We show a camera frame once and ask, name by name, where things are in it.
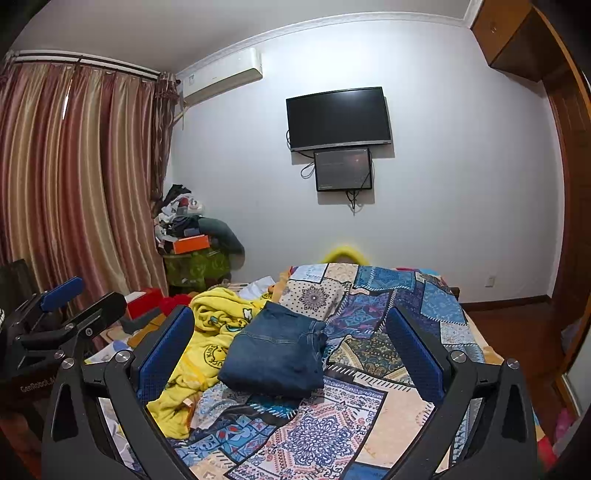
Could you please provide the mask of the blue denim jacket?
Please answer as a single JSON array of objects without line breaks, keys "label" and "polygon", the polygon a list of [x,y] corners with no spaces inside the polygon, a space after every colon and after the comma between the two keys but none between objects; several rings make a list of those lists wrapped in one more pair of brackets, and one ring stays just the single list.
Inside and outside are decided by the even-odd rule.
[{"label": "blue denim jacket", "polygon": [[304,399],[324,387],[325,324],[273,302],[232,340],[218,380],[236,391]]}]

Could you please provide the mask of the pile of clothes in corner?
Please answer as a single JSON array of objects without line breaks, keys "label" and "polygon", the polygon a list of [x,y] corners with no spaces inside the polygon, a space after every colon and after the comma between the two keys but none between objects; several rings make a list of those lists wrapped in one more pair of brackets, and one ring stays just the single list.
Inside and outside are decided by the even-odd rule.
[{"label": "pile of clothes in corner", "polygon": [[157,243],[174,243],[200,234],[199,220],[204,204],[184,185],[173,184],[157,204],[154,236]]}]

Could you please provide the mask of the red plush toy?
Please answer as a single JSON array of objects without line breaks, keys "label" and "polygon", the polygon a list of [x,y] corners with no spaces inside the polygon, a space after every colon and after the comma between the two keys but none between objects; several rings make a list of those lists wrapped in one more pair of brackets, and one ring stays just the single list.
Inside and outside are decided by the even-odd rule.
[{"label": "red plush toy", "polygon": [[187,294],[164,296],[159,288],[147,288],[126,295],[125,300],[126,316],[135,322],[153,309],[159,309],[162,314],[169,315],[176,306],[188,306],[191,297]]}]

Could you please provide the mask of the blue patchwork bed quilt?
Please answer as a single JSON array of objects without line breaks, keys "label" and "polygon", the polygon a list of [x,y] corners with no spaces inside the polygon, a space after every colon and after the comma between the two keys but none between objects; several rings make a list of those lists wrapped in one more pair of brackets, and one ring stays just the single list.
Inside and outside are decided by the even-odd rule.
[{"label": "blue patchwork bed quilt", "polygon": [[189,436],[167,438],[200,479],[381,479],[434,407],[386,332],[391,309],[413,313],[448,350],[485,362],[489,345],[443,278],[428,270],[301,265],[242,290],[322,320],[325,384],[303,400],[233,391],[219,380],[187,399]]}]

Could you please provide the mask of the yellow cartoon blanket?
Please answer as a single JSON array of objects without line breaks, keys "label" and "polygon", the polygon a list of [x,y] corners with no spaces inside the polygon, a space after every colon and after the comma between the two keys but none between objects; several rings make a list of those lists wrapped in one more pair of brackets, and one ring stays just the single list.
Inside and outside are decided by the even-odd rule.
[{"label": "yellow cartoon blanket", "polygon": [[259,298],[246,300],[237,293],[215,287],[192,297],[193,333],[158,399],[148,411],[164,436],[183,440],[189,436],[190,408],[187,399],[197,399],[218,382],[218,373],[229,346],[266,305]]}]

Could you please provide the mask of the orange shoe box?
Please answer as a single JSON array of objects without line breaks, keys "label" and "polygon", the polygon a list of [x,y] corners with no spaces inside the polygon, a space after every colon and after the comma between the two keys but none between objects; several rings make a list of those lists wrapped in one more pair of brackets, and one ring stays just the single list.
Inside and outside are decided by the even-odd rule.
[{"label": "orange shoe box", "polygon": [[194,251],[208,249],[209,247],[211,247],[209,237],[207,235],[201,234],[177,239],[173,243],[173,253],[175,255],[181,255],[191,253]]}]

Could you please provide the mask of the yellow round object behind bed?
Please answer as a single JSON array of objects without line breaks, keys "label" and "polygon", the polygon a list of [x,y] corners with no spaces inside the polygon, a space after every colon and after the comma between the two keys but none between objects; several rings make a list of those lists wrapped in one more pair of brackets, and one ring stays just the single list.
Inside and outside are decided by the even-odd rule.
[{"label": "yellow round object behind bed", "polygon": [[322,263],[351,263],[367,266],[369,260],[356,248],[349,245],[340,245],[329,251],[322,259]]}]

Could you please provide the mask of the dark grey neck pillow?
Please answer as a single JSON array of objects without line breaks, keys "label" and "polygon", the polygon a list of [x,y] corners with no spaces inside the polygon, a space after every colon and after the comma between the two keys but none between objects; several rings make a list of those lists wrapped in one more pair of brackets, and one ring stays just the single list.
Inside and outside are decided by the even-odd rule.
[{"label": "dark grey neck pillow", "polygon": [[245,254],[245,247],[243,247],[242,242],[238,240],[228,224],[223,221],[200,217],[198,219],[198,228],[202,234],[215,239],[219,247],[226,253],[233,255]]}]

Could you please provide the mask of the red gold striped curtain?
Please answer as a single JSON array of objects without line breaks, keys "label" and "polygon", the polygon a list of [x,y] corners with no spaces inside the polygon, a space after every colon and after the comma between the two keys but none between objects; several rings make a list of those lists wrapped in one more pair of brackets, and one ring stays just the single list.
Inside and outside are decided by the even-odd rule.
[{"label": "red gold striped curtain", "polygon": [[153,221],[163,196],[176,80],[65,63],[1,68],[1,260],[48,290],[72,277],[84,308],[164,288]]}]

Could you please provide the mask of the brown wooden door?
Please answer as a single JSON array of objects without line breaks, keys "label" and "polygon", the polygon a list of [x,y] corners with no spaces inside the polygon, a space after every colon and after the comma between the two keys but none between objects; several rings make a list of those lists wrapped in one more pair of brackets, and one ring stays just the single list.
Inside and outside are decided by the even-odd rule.
[{"label": "brown wooden door", "polygon": [[544,79],[554,116],[564,178],[564,225],[552,296],[562,328],[578,320],[590,295],[590,93],[565,41],[541,7],[536,8],[564,60]]}]

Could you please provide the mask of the wooden overhead cabinet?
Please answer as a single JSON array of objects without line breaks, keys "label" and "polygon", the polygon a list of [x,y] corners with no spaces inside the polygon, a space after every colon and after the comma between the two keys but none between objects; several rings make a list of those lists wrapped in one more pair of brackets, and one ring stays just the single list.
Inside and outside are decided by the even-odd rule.
[{"label": "wooden overhead cabinet", "polygon": [[533,82],[553,71],[561,54],[531,1],[484,1],[472,31],[491,68]]}]

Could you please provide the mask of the white wall socket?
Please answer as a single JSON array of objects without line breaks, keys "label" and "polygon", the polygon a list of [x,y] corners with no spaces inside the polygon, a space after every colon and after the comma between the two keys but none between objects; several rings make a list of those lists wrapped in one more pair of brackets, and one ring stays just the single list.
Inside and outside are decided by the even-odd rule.
[{"label": "white wall socket", "polygon": [[490,275],[485,282],[485,287],[492,288],[495,285],[495,282],[496,282],[496,277],[494,275]]}]

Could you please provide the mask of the small black wall monitor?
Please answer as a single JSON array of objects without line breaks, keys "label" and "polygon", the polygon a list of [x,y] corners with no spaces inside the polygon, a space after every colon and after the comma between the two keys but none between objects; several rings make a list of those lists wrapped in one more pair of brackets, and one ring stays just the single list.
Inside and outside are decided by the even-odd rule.
[{"label": "small black wall monitor", "polygon": [[373,163],[369,148],[315,152],[315,186],[318,192],[373,189]]}]

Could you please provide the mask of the black wall television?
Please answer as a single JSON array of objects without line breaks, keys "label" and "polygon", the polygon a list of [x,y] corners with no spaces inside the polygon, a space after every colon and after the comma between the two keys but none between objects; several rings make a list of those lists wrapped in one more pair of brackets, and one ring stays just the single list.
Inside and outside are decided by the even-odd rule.
[{"label": "black wall television", "polygon": [[392,142],[388,107],[381,87],[288,98],[286,107],[288,142],[293,151]]}]

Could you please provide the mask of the white wall air conditioner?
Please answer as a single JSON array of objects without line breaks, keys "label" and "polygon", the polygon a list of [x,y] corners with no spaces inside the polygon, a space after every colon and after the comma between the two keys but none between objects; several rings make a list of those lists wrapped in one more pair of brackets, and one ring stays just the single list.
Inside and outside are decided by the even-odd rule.
[{"label": "white wall air conditioner", "polygon": [[256,48],[215,60],[182,81],[183,105],[191,107],[235,88],[263,79],[263,62]]}]

